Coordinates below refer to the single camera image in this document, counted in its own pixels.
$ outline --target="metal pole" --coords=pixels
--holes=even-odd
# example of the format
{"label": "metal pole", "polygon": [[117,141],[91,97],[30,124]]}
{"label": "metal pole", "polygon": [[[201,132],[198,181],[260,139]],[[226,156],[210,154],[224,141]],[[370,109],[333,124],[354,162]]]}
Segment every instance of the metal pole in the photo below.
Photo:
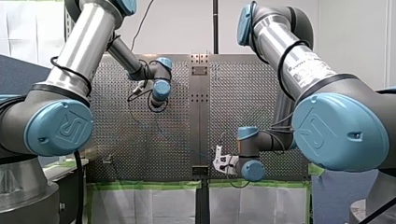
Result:
{"label": "metal pole", "polygon": [[213,0],[213,53],[219,54],[219,0]]}

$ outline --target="white cloth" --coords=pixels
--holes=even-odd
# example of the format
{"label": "white cloth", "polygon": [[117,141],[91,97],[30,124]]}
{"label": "white cloth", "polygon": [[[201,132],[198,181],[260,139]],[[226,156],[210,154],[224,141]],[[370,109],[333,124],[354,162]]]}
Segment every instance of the white cloth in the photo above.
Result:
{"label": "white cloth", "polygon": [[64,2],[0,1],[0,54],[51,68],[64,46]]}
{"label": "white cloth", "polygon": [[195,189],[97,190],[94,224],[195,224]]}
{"label": "white cloth", "polygon": [[307,188],[213,188],[211,224],[306,224]]}

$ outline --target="black cable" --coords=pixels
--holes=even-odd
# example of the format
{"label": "black cable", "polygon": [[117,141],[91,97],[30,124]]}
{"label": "black cable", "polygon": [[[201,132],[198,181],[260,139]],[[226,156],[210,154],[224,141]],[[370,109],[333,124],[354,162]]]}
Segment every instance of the black cable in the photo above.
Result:
{"label": "black cable", "polygon": [[53,66],[55,66],[55,67],[57,67],[57,68],[59,68],[59,69],[61,69],[61,70],[64,70],[64,71],[66,71],[66,72],[72,73],[73,75],[76,75],[76,76],[82,78],[82,79],[86,82],[87,87],[88,87],[87,96],[89,96],[89,95],[91,94],[91,91],[92,91],[91,82],[90,82],[86,77],[84,77],[82,74],[80,74],[80,73],[78,73],[78,72],[76,72],[76,71],[73,71],[72,69],[70,69],[70,68],[68,68],[68,67],[64,67],[64,66],[61,66],[61,65],[57,64],[57,63],[55,62],[55,60],[58,60],[58,57],[57,57],[57,56],[52,57],[52,58],[50,59],[50,63],[52,63]]}
{"label": "black cable", "polygon": [[257,5],[256,1],[252,1],[250,3],[250,41],[251,45],[253,48],[253,51],[256,53],[257,57],[262,61],[263,63],[268,64],[268,62],[259,54],[257,51],[256,43],[254,42],[254,28],[253,28],[253,12],[254,12],[254,7]]}
{"label": "black cable", "polygon": [[248,181],[244,186],[241,186],[241,187],[236,186],[236,185],[231,181],[230,177],[228,177],[228,168],[230,167],[230,162],[231,162],[231,159],[228,161],[227,170],[226,170],[226,172],[225,172],[225,175],[226,175],[226,177],[227,177],[227,181],[230,183],[231,186],[233,186],[233,187],[236,188],[236,189],[244,189],[245,187],[247,187],[247,186],[250,184],[250,181]]}
{"label": "black cable", "polygon": [[82,224],[82,213],[84,210],[84,171],[82,170],[81,157],[79,152],[74,153],[76,159],[77,173],[78,173],[78,210],[76,217],[76,224]]}
{"label": "black cable", "polygon": [[143,75],[145,76],[145,83],[143,84],[143,88],[146,88],[146,86],[148,85],[148,82],[149,82],[149,77],[151,77],[151,72],[149,70],[149,64],[142,59],[139,59],[139,62],[144,64]]}
{"label": "black cable", "polygon": [[116,39],[120,38],[120,37],[121,37],[121,35],[116,35],[116,33],[113,33],[113,35],[112,35],[111,38],[110,38],[110,41],[108,41],[108,43],[107,43],[106,51],[108,51],[108,49],[111,47],[111,45],[113,44],[113,42],[114,42]]}
{"label": "black cable", "polygon": [[146,9],[145,15],[143,16],[143,19],[142,19],[142,21],[140,22],[139,29],[137,29],[136,35],[134,36],[134,40],[133,40],[132,46],[131,46],[131,51],[134,50],[134,42],[136,41],[136,38],[137,38],[137,36],[138,36],[139,33],[140,33],[140,29],[142,29],[143,22],[145,21],[147,15],[148,15],[148,13],[149,13],[149,9],[150,9],[150,7],[151,7],[151,4],[152,4],[153,2],[154,2],[154,0],[151,0],[151,1],[149,2],[149,4],[148,4],[148,8]]}
{"label": "black cable", "polygon": [[274,139],[275,139],[275,140],[282,146],[282,152],[278,153],[278,152],[276,152],[276,151],[274,151],[274,150],[271,150],[272,152],[274,152],[274,153],[275,153],[276,155],[278,155],[278,156],[285,154],[286,147],[285,147],[285,145],[282,143],[282,141],[280,141],[280,139],[279,139],[276,135],[274,135],[273,133],[271,133],[271,132],[269,132],[269,131],[266,131],[266,130],[260,130],[260,132],[269,134],[269,135],[271,136],[271,141],[272,141],[273,143],[274,143]]}
{"label": "black cable", "polygon": [[290,114],[288,114],[288,115],[287,115],[285,118],[283,118],[282,120],[277,121],[277,122],[271,124],[270,126],[271,126],[271,127],[275,127],[277,124],[280,124],[280,123],[282,123],[282,122],[285,122],[285,121],[288,120],[288,119],[291,119],[292,116],[293,116],[293,112],[291,112]]}
{"label": "black cable", "polygon": [[[58,60],[57,56],[52,57],[50,59],[50,62],[52,63],[53,66],[55,66],[63,71],[72,73],[72,74],[82,78],[85,81],[85,83],[87,84],[87,88],[88,88],[87,96],[89,96],[92,91],[91,82],[86,77],[84,77],[82,74],[80,74],[76,71],[73,71],[72,69],[70,69],[68,67],[64,67],[64,66],[57,64],[55,62],[55,60]],[[82,213],[84,210],[84,172],[82,170],[81,157],[79,156],[79,152],[76,151],[74,153],[74,155],[75,155],[75,159],[76,159],[76,166],[77,166],[77,172],[78,172],[78,212],[77,212],[77,216],[76,216],[76,224],[82,224]]]}
{"label": "black cable", "polygon": [[279,65],[277,66],[277,80],[279,81],[280,89],[282,89],[282,91],[285,92],[285,94],[293,101],[295,99],[290,95],[290,93],[286,90],[285,86],[283,85],[282,70],[283,70],[283,64],[284,64],[285,59],[288,56],[288,54],[294,49],[294,47],[297,47],[300,45],[306,45],[307,47],[309,47],[309,43],[306,40],[297,40],[296,42],[294,42],[294,44],[292,44],[286,48],[285,52],[283,52],[283,54],[282,54],[282,57],[280,57]]}
{"label": "black cable", "polygon": [[382,213],[384,213],[385,211],[390,209],[395,204],[396,204],[396,198],[393,198],[392,200],[390,200],[389,202],[387,202],[386,204],[382,205],[380,208],[375,210],[370,216],[365,218],[359,224],[367,224],[367,223],[373,221],[376,217],[378,217],[379,215],[381,215]]}
{"label": "black cable", "polygon": [[134,97],[134,98],[132,98],[132,96],[134,96],[133,94],[131,94],[130,96],[128,96],[128,99],[126,100],[127,102],[132,102],[132,101],[134,101],[135,99],[137,99],[137,98],[139,98],[139,97],[141,97],[141,96],[143,96],[143,95],[145,95],[145,94],[147,94],[147,93],[149,93],[149,92],[151,92],[152,90],[149,90],[149,91],[144,91],[143,93],[140,93],[139,95],[137,95],[136,97]]}

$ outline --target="pegboard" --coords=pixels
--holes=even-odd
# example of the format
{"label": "pegboard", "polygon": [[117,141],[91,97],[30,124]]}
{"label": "pegboard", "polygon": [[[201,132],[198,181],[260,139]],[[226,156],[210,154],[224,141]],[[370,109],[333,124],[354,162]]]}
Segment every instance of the pegboard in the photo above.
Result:
{"label": "pegboard", "polygon": [[128,80],[123,68],[104,56],[92,83],[96,158],[88,168],[89,181],[191,179],[190,59],[172,60],[169,105],[155,114],[148,109],[147,95],[127,103],[137,82]]}
{"label": "pegboard", "polygon": [[[276,108],[278,81],[275,71],[255,55],[210,57],[209,147],[214,149],[222,133],[223,154],[237,155],[236,132],[241,126],[268,128]],[[215,152],[210,152],[213,161]],[[266,179],[303,180],[307,161],[298,149],[277,155],[261,152]],[[210,178],[226,178],[210,168]]]}
{"label": "pegboard", "polygon": [[[147,62],[160,55],[138,56]],[[276,107],[276,74],[254,55],[163,55],[173,61],[172,94],[161,114],[147,96],[127,103],[136,85],[105,55],[92,83],[95,158],[91,182],[191,180],[193,165],[209,165],[223,132],[224,152],[235,153],[239,126],[267,128]],[[307,161],[299,150],[261,154],[267,179],[303,180]]]}

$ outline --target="logo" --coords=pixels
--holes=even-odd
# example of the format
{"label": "logo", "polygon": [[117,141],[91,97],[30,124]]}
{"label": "logo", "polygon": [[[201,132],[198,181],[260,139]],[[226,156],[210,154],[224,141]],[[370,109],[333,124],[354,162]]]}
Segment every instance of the logo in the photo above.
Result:
{"label": "logo", "polygon": [[332,129],[313,110],[305,118],[297,132],[314,153],[323,147],[325,143],[323,136],[327,136],[328,138],[332,136],[336,137]]}
{"label": "logo", "polygon": [[88,121],[84,118],[80,117],[76,113],[68,111],[64,114],[64,118],[56,132],[56,136],[64,141],[78,144],[84,134],[87,123]]}

